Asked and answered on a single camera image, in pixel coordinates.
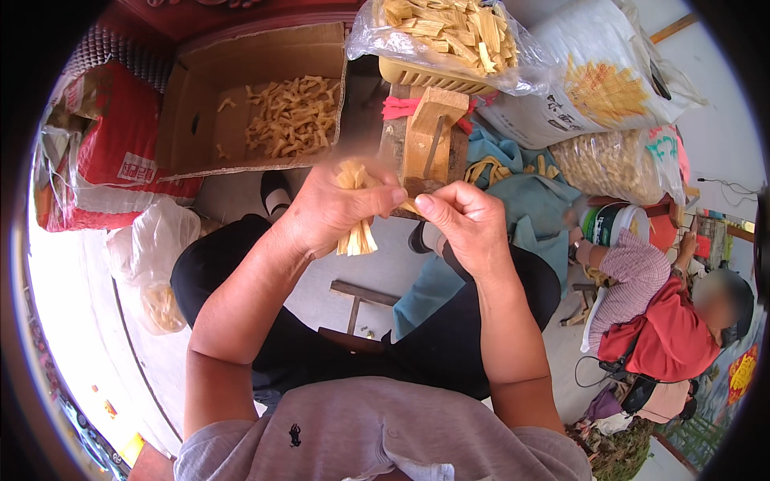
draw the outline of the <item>right hand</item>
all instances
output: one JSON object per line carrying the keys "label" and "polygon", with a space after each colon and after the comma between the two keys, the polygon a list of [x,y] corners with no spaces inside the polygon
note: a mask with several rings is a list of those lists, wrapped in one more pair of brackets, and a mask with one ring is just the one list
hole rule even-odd
{"label": "right hand", "polygon": [[415,199],[423,217],[446,237],[460,264],[479,280],[513,265],[503,202],[458,180]]}
{"label": "right hand", "polygon": [[337,183],[339,168],[326,162],[313,167],[294,202],[276,222],[287,231],[290,245],[306,259],[319,259],[336,247],[354,224],[374,215],[387,217],[407,198],[394,172],[368,165],[382,183],[370,189],[346,190]]}

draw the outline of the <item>gray t-shirt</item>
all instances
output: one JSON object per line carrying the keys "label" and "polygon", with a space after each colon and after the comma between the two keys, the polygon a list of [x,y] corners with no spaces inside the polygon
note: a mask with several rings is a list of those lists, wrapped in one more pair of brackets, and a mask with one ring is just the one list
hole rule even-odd
{"label": "gray t-shirt", "polygon": [[309,384],[256,423],[230,420],[194,433],[177,481],[371,481],[398,467],[415,481],[590,480],[583,450],[539,427],[508,429],[454,391],[383,377]]}

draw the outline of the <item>black pants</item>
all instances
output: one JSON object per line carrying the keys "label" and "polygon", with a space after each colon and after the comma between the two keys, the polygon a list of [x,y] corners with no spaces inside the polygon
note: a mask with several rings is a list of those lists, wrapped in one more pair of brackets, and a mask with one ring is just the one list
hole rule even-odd
{"label": "black pants", "polygon": [[[182,253],[174,266],[171,286],[191,328],[206,299],[269,228],[265,219],[249,214],[198,239]],[[384,354],[351,354],[282,307],[252,364],[254,398],[272,411],[289,389],[354,376],[386,376],[451,389],[475,399],[487,398],[489,382],[481,363],[476,284],[451,249],[443,254],[467,283],[399,342],[390,344],[390,333],[386,334]],[[561,298],[558,278],[535,254],[511,246],[511,257],[542,331]]]}

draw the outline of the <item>yellow plastic basket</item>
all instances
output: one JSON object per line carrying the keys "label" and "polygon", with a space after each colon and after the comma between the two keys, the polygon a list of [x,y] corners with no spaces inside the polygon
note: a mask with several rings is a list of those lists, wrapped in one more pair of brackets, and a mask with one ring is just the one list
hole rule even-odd
{"label": "yellow plastic basket", "polygon": [[447,75],[440,70],[385,57],[380,57],[380,75],[391,84],[438,87],[468,95],[488,94],[496,90],[495,87],[490,87],[468,77]]}

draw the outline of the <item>wristwatch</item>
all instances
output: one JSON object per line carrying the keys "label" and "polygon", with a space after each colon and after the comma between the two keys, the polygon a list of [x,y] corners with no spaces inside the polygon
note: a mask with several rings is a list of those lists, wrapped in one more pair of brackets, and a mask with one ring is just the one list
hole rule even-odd
{"label": "wristwatch", "polygon": [[578,262],[578,247],[580,247],[580,242],[585,240],[585,237],[581,236],[578,240],[575,242],[572,242],[567,248],[567,258],[570,259],[575,264],[579,264]]}

